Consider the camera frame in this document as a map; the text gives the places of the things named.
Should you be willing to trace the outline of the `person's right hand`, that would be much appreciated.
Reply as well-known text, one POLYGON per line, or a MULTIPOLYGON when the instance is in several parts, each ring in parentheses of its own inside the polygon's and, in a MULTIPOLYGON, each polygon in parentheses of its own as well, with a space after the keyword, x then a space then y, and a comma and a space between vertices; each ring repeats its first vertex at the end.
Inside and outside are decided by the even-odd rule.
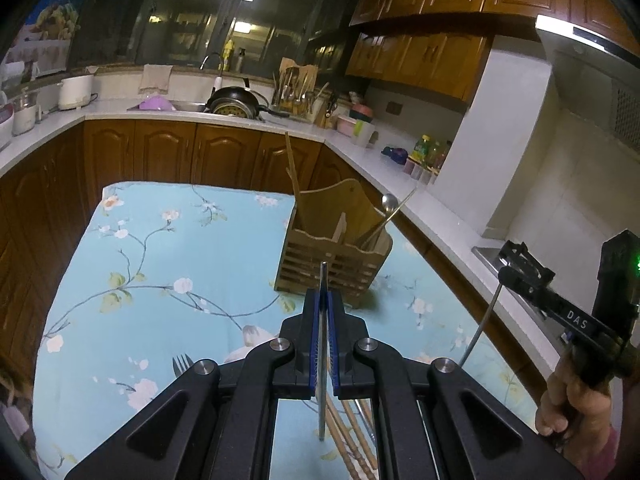
POLYGON ((575 372, 573 356, 567 351, 548 377, 535 428, 543 437, 564 434, 564 456, 578 463, 604 449, 611 433, 611 414, 608 386, 589 388, 575 372))

